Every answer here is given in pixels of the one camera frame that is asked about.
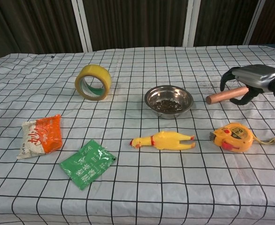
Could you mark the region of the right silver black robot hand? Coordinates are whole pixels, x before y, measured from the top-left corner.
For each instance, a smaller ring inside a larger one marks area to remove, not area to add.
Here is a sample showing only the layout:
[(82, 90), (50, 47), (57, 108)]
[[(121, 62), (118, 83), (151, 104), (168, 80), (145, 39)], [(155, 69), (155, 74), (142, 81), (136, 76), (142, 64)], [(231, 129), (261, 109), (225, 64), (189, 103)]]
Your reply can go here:
[(246, 85), (248, 92), (239, 100), (230, 98), (230, 102), (236, 105), (245, 105), (254, 97), (262, 93), (272, 92), (275, 96), (275, 68), (267, 65), (249, 65), (233, 67), (223, 74), (220, 82), (220, 90), (224, 91), (227, 81), (237, 80)]

